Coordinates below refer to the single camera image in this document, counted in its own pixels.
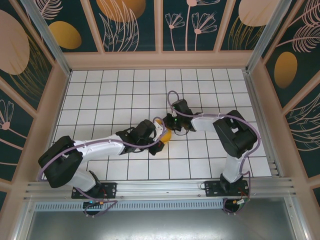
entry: white grid floor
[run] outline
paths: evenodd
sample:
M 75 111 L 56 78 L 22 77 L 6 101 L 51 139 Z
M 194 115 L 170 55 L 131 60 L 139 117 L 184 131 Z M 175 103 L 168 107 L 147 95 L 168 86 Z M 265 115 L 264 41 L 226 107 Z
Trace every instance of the white grid floor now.
M 144 119 L 164 118 L 170 108 L 166 93 L 175 90 L 193 113 L 237 109 L 258 129 L 241 69 L 146 69 L 73 71 L 53 142 L 105 138 L 135 127 Z M 226 161 L 217 134 L 189 132 L 152 156 L 147 150 L 94 159 L 81 167 L 100 180 L 163 180 L 218 178 Z M 261 146 L 244 164 L 253 177 L 271 177 Z

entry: yellow object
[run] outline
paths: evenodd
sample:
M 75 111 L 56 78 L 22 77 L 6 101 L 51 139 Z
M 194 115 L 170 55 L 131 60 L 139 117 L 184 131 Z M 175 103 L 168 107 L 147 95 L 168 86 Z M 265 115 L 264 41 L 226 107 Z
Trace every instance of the yellow object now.
M 155 121 L 156 121 L 158 124 L 161 124 L 161 121 L 160 121 L 159 119 L 156 119 Z M 160 139 L 161 142 L 163 142 L 164 144 L 166 144 L 167 142 L 169 142 L 170 139 L 171 139 L 171 135 L 172 135 L 171 130 L 170 130 L 170 129 L 167 129 L 166 134 Z
M 20 23 L 0 10 L 0 69 L 11 75 L 21 74 L 30 57 L 28 36 Z
M 283 52 L 276 60 L 274 67 L 275 83 L 282 89 L 287 88 L 294 80 L 298 69 L 296 56 L 288 51 Z
M 136 19 L 139 18 L 146 9 L 146 0 L 96 0 L 96 3 L 105 16 L 121 23 L 129 22 L 128 18 L 125 19 L 126 13 L 123 3 L 128 12 L 129 9 L 132 10 Z
M 239 5 L 241 22 L 250 27 L 264 26 L 269 22 L 279 0 L 242 0 Z
M 56 42 L 65 49 L 80 47 L 82 40 L 80 33 L 74 26 L 65 21 L 55 21 L 49 25 Z

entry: gray floor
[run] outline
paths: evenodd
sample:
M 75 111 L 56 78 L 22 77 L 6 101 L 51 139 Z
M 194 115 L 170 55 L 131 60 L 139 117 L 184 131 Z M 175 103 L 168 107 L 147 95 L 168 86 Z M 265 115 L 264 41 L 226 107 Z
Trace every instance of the gray floor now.
M 28 240 L 294 240 L 283 199 L 253 199 L 238 215 L 221 209 L 36 212 Z

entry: vent grille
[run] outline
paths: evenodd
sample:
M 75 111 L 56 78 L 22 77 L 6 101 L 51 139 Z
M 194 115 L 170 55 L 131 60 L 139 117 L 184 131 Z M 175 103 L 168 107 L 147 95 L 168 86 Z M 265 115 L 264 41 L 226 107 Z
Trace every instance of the vent grille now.
M 77 212 L 83 211 L 84 202 L 38 202 L 36 212 Z M 104 210 L 111 203 L 90 207 L 88 211 Z M 159 201 L 119 201 L 110 211 L 149 211 L 149 210 L 195 210 L 222 209 L 222 199 L 211 200 L 159 200 Z

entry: metal plate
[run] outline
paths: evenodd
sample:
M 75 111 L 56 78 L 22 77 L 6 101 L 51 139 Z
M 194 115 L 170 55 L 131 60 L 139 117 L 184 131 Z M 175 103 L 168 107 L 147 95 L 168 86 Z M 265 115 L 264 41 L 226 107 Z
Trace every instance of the metal plate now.
M 238 181 L 234 183 L 234 187 L 227 194 L 223 188 L 220 186 L 220 181 L 205 181 L 204 189 L 205 195 L 207 197 L 225 197 L 225 196 L 241 196 L 241 191 L 239 188 L 245 193 L 249 194 L 248 182 L 246 180 Z
M 101 183 L 106 192 L 106 196 L 104 192 L 99 192 L 98 196 L 95 196 L 96 199 L 115 199 L 117 193 L 117 183 L 115 182 L 102 182 Z M 77 189 L 72 188 L 72 199 L 86 199 Z

